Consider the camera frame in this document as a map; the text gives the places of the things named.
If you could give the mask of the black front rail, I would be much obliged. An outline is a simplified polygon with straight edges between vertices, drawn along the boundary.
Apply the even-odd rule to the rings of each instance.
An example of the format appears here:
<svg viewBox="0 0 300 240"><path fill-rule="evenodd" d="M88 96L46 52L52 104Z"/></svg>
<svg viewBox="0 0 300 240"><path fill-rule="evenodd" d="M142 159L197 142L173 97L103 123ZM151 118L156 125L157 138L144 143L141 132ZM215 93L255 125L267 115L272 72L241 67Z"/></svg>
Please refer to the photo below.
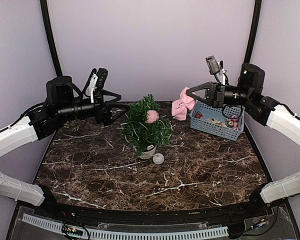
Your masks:
<svg viewBox="0 0 300 240"><path fill-rule="evenodd" d="M243 202L227 206L174 211L127 211L90 208L58 203L56 218L67 222L97 226L107 224L164 225L164 224L235 224L248 218L270 216L274 203L255 205Z"/></svg>

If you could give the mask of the small green christmas tree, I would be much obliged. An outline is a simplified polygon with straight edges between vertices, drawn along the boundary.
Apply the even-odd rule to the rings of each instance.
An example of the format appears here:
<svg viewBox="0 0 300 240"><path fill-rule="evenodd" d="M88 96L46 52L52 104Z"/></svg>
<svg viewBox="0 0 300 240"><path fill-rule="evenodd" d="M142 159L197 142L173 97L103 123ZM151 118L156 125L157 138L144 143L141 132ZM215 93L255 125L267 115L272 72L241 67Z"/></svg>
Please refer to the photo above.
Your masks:
<svg viewBox="0 0 300 240"><path fill-rule="evenodd" d="M139 157L149 145L168 146L171 143L173 128L171 121L159 114L159 120L148 124L147 111L155 110L159 114L160 105L152 94L144 96L130 105L124 125L124 136L131 143Z"/></svg>

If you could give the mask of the blue plastic basket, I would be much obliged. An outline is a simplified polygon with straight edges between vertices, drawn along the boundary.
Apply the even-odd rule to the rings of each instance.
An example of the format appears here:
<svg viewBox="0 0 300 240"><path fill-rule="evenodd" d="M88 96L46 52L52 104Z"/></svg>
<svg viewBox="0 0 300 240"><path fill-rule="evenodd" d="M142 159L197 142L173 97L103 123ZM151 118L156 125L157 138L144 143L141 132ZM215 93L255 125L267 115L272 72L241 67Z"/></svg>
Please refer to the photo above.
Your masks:
<svg viewBox="0 0 300 240"><path fill-rule="evenodd" d="M227 140L236 141L244 131L242 106L213 108L197 100L189 116L192 129Z"/></svg>

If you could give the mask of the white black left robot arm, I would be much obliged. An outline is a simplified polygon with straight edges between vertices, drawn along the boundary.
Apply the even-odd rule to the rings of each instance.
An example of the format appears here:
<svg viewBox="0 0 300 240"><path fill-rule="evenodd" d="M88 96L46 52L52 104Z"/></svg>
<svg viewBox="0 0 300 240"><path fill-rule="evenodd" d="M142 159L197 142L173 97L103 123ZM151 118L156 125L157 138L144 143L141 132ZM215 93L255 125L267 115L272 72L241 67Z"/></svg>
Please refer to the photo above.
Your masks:
<svg viewBox="0 0 300 240"><path fill-rule="evenodd" d="M127 113L130 107L119 103L121 95L103 89L106 77L105 72L92 74L87 85L90 91L87 98L70 76L48 81L46 100L30 107L14 123L0 130L0 158L51 136L67 122L94 118L96 123L109 126ZM57 218L61 213L47 186L26 183L1 171L0 196L40 206L50 218Z"/></svg>

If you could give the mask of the right black frame post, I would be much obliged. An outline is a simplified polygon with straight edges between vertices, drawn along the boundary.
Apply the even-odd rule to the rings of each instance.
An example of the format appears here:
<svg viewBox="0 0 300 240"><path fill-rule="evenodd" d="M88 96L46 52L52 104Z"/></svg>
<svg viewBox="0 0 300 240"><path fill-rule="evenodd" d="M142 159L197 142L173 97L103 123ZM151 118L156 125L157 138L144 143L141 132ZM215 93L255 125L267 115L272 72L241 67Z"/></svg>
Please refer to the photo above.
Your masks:
<svg viewBox="0 0 300 240"><path fill-rule="evenodd" d="M251 58L255 46L261 14L261 7L262 1L255 0L247 47L235 90L235 93L238 96L235 103L240 106L244 106L248 100L255 98L255 96L259 97L263 90L265 71L260 67L251 64Z"/></svg>

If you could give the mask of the pink pompom ornament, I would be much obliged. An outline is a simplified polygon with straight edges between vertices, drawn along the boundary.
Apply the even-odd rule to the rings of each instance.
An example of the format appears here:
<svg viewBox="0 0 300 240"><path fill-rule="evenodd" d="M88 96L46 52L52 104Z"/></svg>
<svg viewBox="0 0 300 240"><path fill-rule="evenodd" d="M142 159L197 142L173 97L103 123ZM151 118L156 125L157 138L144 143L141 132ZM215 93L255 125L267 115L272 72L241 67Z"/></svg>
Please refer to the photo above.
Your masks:
<svg viewBox="0 0 300 240"><path fill-rule="evenodd" d="M148 110L146 113L146 123L152 124L159 120L160 116L156 110Z"/></svg>

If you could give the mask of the black frame post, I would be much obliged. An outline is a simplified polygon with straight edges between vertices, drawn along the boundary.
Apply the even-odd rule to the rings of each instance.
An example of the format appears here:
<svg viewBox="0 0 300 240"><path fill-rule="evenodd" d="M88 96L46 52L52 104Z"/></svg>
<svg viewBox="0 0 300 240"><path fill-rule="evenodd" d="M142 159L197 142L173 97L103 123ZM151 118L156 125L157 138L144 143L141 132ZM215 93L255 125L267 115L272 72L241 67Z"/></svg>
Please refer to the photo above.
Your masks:
<svg viewBox="0 0 300 240"><path fill-rule="evenodd" d="M255 46L261 14L261 7L262 1L255 0L247 47L235 90L235 93L238 96L235 103L240 106L244 106L248 100L255 98L255 96L259 97L263 90L265 71L260 67L251 64L251 58Z"/></svg>
<svg viewBox="0 0 300 240"><path fill-rule="evenodd" d="M63 106L74 97L72 88L68 85L69 78L63 76L57 48L55 44L52 24L48 9L48 1L40 0L41 14L46 34L46 39L50 51L50 56L56 73L56 78L50 80L46 84L47 100L46 105L57 108Z"/></svg>

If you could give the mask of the pink fabric bow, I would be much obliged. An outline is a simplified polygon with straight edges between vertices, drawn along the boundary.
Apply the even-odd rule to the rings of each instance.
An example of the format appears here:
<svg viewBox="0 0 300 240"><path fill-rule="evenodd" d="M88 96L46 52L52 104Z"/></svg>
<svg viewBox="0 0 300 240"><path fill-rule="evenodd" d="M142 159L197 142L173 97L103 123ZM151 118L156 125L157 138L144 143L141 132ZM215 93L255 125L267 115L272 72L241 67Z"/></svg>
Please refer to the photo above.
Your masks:
<svg viewBox="0 0 300 240"><path fill-rule="evenodd" d="M171 115L175 120L185 121L188 110L192 110L195 106L196 100L187 95L189 89L189 87L185 87L180 93L180 98L172 102Z"/></svg>

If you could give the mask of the beige wooden ornaments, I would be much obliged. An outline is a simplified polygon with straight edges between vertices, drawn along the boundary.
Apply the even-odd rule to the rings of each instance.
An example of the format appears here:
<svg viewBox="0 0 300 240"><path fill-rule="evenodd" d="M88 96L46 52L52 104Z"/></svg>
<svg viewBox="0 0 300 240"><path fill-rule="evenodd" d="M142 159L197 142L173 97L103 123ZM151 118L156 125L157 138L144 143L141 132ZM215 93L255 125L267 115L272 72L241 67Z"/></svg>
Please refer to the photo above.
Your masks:
<svg viewBox="0 0 300 240"><path fill-rule="evenodd" d="M208 118L205 121L208 123L212 123L212 124L216 124L216 125L220 125L220 126L226 126L226 123L224 121L220 121L216 118Z"/></svg>

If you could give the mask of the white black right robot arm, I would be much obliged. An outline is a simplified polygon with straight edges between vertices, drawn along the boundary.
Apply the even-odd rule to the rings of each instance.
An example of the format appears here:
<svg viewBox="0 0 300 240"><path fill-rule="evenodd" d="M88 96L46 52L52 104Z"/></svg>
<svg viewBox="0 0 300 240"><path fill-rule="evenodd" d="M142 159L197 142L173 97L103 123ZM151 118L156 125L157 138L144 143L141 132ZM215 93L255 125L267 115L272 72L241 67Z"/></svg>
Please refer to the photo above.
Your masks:
<svg viewBox="0 0 300 240"><path fill-rule="evenodd" d="M237 86L206 82L192 87L186 95L213 108L226 105L244 107L256 122L283 134L300 146L300 117L283 103L262 94L265 71L243 63ZM300 171L258 187L245 205L245 213L256 217L265 204L300 195Z"/></svg>

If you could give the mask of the white tree pot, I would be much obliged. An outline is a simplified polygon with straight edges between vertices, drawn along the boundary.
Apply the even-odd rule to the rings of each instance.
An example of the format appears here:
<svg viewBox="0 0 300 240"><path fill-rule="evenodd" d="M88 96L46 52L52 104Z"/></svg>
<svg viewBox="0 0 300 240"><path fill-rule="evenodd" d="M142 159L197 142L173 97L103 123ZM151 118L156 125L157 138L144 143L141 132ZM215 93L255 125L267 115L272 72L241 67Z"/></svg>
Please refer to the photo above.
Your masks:
<svg viewBox="0 0 300 240"><path fill-rule="evenodd" d="M144 151L140 154L139 158L140 159L150 159L156 153L156 150L157 150L157 146L151 144L146 148L146 151Z"/></svg>

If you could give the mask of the left black frame post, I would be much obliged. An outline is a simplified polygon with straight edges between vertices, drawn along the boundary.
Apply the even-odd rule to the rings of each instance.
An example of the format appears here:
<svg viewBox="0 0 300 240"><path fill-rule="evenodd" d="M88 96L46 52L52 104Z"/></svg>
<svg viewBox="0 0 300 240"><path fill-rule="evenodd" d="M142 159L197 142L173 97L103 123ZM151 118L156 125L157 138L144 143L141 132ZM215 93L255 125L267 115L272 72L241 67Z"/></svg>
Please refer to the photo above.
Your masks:
<svg viewBox="0 0 300 240"><path fill-rule="evenodd" d="M56 73L56 78L50 80L46 84L47 100L46 105L57 108L63 106L74 97L72 88L68 85L69 78L63 76L57 48L55 44L52 24L48 9L48 1L40 0L41 14L46 34L46 39L50 51L50 56Z"/></svg>

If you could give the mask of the pink silver bell ornaments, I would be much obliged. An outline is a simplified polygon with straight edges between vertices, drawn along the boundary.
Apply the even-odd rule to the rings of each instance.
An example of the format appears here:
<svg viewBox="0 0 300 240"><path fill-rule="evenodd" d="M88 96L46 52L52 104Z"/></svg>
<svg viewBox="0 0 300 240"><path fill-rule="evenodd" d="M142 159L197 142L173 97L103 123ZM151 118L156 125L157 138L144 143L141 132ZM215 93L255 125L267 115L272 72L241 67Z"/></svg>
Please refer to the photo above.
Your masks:
<svg viewBox="0 0 300 240"><path fill-rule="evenodd" d="M239 129L239 117L237 115L233 115L229 118L226 118L225 124L228 128L238 130Z"/></svg>

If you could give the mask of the red ornament tag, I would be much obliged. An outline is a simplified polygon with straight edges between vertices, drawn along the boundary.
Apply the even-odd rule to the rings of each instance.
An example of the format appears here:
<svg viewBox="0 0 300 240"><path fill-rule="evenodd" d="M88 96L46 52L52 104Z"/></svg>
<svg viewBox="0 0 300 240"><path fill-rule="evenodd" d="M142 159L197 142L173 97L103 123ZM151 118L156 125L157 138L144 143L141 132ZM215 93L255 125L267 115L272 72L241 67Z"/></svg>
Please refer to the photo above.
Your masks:
<svg viewBox="0 0 300 240"><path fill-rule="evenodd" d="M203 114L200 111L197 111L194 117L200 120L203 117Z"/></svg>

